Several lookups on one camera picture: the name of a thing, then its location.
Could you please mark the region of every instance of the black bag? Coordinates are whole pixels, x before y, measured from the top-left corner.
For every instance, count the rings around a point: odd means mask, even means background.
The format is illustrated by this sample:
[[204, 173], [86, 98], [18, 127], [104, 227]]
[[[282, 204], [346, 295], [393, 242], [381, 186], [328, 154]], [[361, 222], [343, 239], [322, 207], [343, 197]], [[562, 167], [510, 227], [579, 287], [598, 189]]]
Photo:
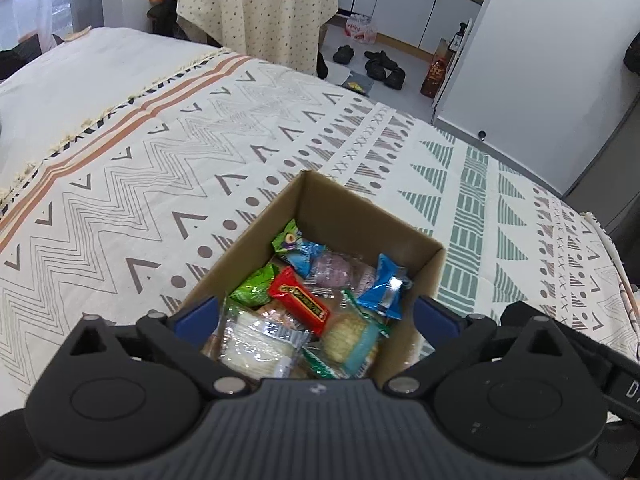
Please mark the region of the black bag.
[[640, 34], [631, 42], [625, 54], [625, 66], [640, 75]]

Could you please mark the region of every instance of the polka dot tablecloth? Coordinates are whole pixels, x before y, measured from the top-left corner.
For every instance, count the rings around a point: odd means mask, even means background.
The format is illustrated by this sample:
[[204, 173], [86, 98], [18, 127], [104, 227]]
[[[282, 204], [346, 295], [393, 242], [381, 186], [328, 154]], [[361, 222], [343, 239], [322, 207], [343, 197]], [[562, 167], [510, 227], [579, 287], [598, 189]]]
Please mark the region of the polka dot tablecloth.
[[223, 46], [314, 74], [320, 26], [338, 0], [177, 0], [177, 13]]

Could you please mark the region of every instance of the red candy wrapper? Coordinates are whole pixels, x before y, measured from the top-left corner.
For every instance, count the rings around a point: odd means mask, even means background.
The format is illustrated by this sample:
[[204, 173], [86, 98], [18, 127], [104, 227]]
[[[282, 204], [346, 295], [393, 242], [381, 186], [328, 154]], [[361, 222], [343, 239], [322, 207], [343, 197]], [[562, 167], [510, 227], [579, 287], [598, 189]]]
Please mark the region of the red candy wrapper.
[[287, 267], [269, 287], [269, 295], [277, 298], [300, 322], [318, 337], [322, 335], [330, 311], [298, 281], [293, 268]]

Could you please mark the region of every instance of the sheer curtain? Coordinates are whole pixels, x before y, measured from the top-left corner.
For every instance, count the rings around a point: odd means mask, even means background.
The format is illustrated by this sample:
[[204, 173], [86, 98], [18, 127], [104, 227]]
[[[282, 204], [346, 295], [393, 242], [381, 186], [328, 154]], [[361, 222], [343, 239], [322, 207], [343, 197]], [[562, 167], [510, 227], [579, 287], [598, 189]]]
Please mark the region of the sheer curtain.
[[43, 52], [56, 46], [51, 0], [0, 0], [0, 50], [13, 48], [36, 33]]

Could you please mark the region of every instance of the cardboard box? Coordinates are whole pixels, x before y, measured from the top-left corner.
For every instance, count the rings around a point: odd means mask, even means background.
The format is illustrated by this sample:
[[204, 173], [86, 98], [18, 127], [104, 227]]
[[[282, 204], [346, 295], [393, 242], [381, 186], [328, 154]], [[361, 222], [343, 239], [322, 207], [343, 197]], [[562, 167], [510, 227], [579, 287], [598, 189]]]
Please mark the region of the cardboard box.
[[305, 238], [332, 250], [361, 257], [375, 267], [385, 253], [406, 267], [414, 286], [402, 298], [402, 320], [383, 345], [371, 376], [378, 384], [412, 364], [420, 335], [413, 322], [418, 296], [435, 297], [445, 260], [442, 245], [313, 171], [301, 172], [267, 206], [184, 300], [194, 308], [215, 296], [223, 298], [273, 256], [271, 241], [296, 219]]

